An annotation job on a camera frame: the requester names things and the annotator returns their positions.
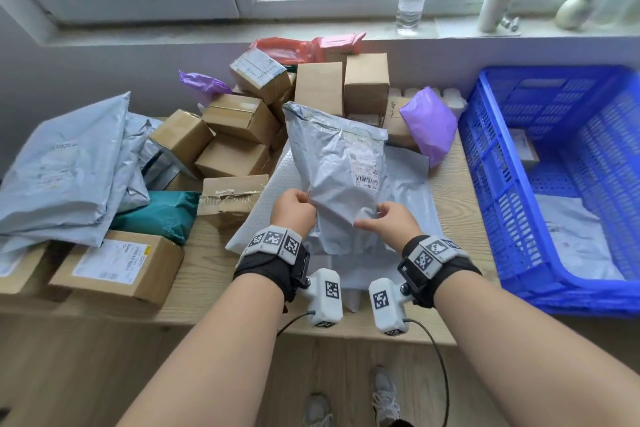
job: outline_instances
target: forearm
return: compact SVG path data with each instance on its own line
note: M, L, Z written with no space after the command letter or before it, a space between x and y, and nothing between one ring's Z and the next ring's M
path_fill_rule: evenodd
M284 296L268 278L236 278L172 352L118 427L254 424Z
M630 426L640 377L596 345L476 273L435 293L458 346L514 426Z

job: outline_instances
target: white wall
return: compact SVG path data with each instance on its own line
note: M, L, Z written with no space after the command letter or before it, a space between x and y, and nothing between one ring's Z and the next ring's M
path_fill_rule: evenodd
M178 69L231 83L228 65L246 47L234 42L43 48L0 8L0 175L39 122L94 101L131 90L135 112L194 110ZM370 41L363 49L388 52L394 86L457 86L463 92L471 90L479 70L489 65L640 67L636 37Z

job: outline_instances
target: right arm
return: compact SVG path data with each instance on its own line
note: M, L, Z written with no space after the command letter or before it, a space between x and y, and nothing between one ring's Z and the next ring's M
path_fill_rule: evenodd
M379 211L377 220L354 225L399 254L423 234L402 204L383 203ZM446 278L434 302L513 425L637 425L640 376L556 319L466 270Z

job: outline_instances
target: green package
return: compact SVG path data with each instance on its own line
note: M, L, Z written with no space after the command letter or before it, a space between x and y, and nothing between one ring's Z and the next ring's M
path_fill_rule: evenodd
M196 219L200 193L149 191L149 197L151 202L147 206L116 214L111 229L159 235L184 245Z

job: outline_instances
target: wooden table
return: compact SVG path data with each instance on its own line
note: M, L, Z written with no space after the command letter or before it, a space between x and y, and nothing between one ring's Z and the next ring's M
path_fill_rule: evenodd
M470 253L473 262L485 277L499 284L459 135L456 134L451 152L444 162L438 169L431 171L429 183L444 234ZM170 188L202 190L202 182L180 174ZM184 261L164 307L160 310L153 310L144 303L132 303L131 300L119 300L113 296L74 291L66 302L59 305L34 302L27 305L3 299L0 300L0 312L46 312L55 316L94 316L119 321L194 325L211 308L231 281L237 261L235 253L225 250L225 244L231 235L232 232L219 234L218 230L206 221L196 220L184 247ZM415 326L411 327L407 334L396 338L380 334L374 326L368 294L363 294L360 311L352 313L345 310L344 318L330 329L312 328L306 319L300 319L287 331L329 337L429 342L427 335ZM304 312L306 307L307 300L298 296L289 305L289 313L283 315L281 323L284 324L295 315ZM405 307L407 316L426 326L439 344L455 344L434 309L423 309L412 304Z

